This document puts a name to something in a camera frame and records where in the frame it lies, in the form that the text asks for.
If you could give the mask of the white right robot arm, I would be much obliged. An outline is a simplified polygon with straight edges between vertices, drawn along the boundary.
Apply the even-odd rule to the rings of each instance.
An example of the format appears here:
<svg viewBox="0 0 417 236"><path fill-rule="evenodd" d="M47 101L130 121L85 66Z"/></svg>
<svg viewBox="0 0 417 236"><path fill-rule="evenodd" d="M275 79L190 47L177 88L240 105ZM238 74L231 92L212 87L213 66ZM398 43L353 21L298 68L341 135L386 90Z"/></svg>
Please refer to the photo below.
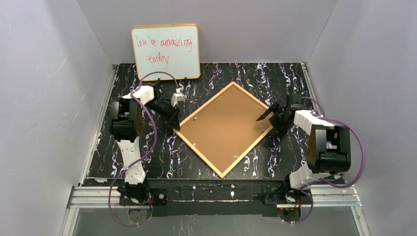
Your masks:
<svg viewBox="0 0 417 236"><path fill-rule="evenodd" d="M292 126L297 126L309 136L306 163L286 177L286 191L307 189L311 184L346 172L351 167L349 128L327 121L314 110L306 108L304 99L302 95L288 95L285 105L275 102L257 119L267 118L278 137Z"/></svg>

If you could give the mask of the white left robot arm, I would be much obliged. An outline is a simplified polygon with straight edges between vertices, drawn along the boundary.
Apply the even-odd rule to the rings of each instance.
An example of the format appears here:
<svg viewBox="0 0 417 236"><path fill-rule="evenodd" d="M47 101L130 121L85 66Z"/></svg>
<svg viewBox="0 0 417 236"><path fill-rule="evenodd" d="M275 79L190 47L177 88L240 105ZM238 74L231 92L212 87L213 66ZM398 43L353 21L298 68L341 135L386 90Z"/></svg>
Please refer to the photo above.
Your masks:
<svg viewBox="0 0 417 236"><path fill-rule="evenodd" d="M142 184L146 178L139 148L142 112L152 110L164 118L168 127L180 130L178 102L185 100L184 94L178 87L171 99L164 99L161 94L158 82L153 86L141 85L125 96L111 99L109 130L121 151L127 184Z"/></svg>

